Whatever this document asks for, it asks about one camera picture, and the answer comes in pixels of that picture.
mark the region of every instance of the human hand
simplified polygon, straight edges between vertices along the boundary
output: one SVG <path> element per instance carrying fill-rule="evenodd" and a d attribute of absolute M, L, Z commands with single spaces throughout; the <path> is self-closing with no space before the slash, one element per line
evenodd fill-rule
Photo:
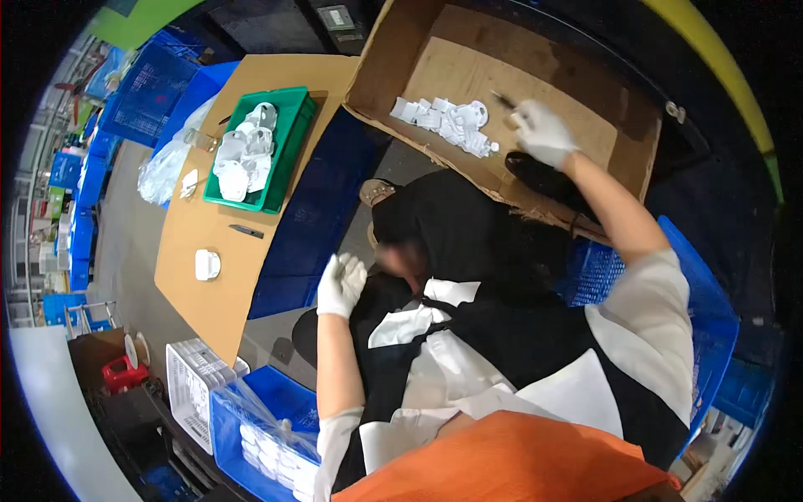
<path fill-rule="evenodd" d="M 332 255 L 318 284 L 318 315 L 336 314 L 348 319 L 367 277 L 365 264 L 356 256 Z"/>
<path fill-rule="evenodd" d="M 519 126 L 516 140 L 536 160 L 563 170 L 564 159 L 579 150 L 566 123 L 539 101 L 523 101 L 511 115 Z"/>

